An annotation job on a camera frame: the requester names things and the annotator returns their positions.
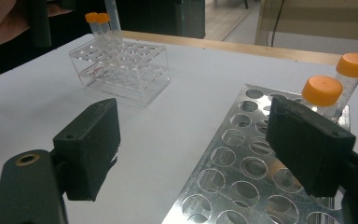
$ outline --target test tube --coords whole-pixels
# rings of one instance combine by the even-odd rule
[[[97,22],[98,13],[90,12],[85,15],[86,22],[89,24],[89,28],[91,29],[94,38],[97,39],[102,34],[102,29],[100,23]]]
[[[104,0],[107,14],[110,18],[110,28],[115,36],[115,40],[122,42],[123,37],[121,34],[120,20],[117,13],[116,0]]]
[[[107,35],[110,32],[109,16],[106,13],[98,13],[97,21],[100,23],[103,35]]]
[[[342,94],[334,107],[328,108],[324,115],[330,117],[332,121],[338,121],[342,115],[342,110],[358,85],[358,53],[346,53],[338,61],[336,79],[344,87]]]
[[[329,106],[336,103],[342,89],[342,84],[332,77],[310,77],[301,92],[301,104],[322,115]]]

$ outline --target floor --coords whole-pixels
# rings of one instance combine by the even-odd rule
[[[218,1],[235,1],[235,0],[218,0]],[[221,39],[222,41],[254,44],[255,33],[257,30],[257,22],[260,11],[260,1],[248,0],[249,9],[243,9],[245,14],[240,21],[233,22],[230,31],[228,31]],[[206,11],[206,33],[205,39],[209,39],[212,36],[213,24],[209,18],[217,20],[216,16],[208,16],[210,12]],[[309,51],[318,51],[326,53],[344,54],[346,52],[358,52],[358,40],[312,36],[312,35],[294,35],[286,33],[276,33],[274,40],[274,47],[286,48],[286,49],[302,49]]]
[[[243,0],[205,0],[205,39],[227,39],[259,3],[248,0],[248,5]]]

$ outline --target orange cap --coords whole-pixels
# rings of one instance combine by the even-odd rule
[[[86,21],[88,23],[90,23],[90,22],[96,22],[97,21],[97,16],[98,16],[98,13],[90,12],[90,13],[87,13],[84,17],[86,17]]]
[[[301,94],[313,105],[330,106],[336,103],[342,89],[342,84],[332,77],[315,76],[308,79]]]
[[[345,77],[358,77],[358,53],[342,55],[336,70]]]
[[[98,17],[97,17],[97,21],[99,23],[106,23],[109,22],[109,16],[107,15],[107,13],[98,13]]]

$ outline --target white tabletop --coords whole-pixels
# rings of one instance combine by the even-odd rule
[[[103,99],[83,89],[68,56],[91,38],[0,76],[0,172],[23,151],[52,150],[52,138]],[[95,203],[65,200],[70,223],[161,223],[243,84],[301,92],[308,77],[336,73],[332,65],[166,47],[171,84],[148,107],[118,103],[118,162]],[[349,104],[358,152],[358,88]]]

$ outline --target rack hole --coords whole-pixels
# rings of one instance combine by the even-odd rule
[[[268,155],[272,152],[269,143],[262,137],[253,138],[251,140],[250,148],[254,153],[259,155]]]
[[[242,172],[254,179],[259,179],[267,174],[267,165],[258,158],[249,157],[241,162]]]
[[[226,184],[226,180],[222,173],[217,170],[204,170],[199,175],[199,186],[206,192],[216,193],[220,191]]]
[[[182,213],[193,223],[204,223],[211,216],[211,203],[201,195],[192,195],[183,202]]]
[[[211,155],[213,163],[222,167],[232,165],[235,162],[235,159],[235,153],[228,147],[216,148]]]
[[[301,184],[286,168],[279,169],[273,176],[273,180],[278,188],[285,192],[297,193],[302,190]]]
[[[267,128],[269,126],[268,120],[260,120],[255,125],[255,128],[262,134],[267,134]]]
[[[237,128],[245,128],[252,123],[252,120],[243,114],[236,114],[229,120]]]
[[[326,213],[312,213],[307,218],[307,224],[339,224]]]
[[[246,112],[254,112],[258,108],[257,103],[252,101],[243,101],[240,103],[240,109]]]
[[[267,201],[269,218],[276,223],[295,224],[298,222],[298,210],[295,205],[283,196],[272,196]]]
[[[238,130],[229,129],[223,133],[222,140],[229,146],[238,146],[245,141],[245,136]]]
[[[260,99],[262,96],[264,96],[264,93],[259,90],[248,90],[246,95],[252,99]]]
[[[235,211],[225,211],[219,215],[216,224],[247,224],[246,219]]]
[[[253,207],[260,198],[257,188],[249,182],[236,182],[231,187],[231,200],[236,205],[244,208]]]

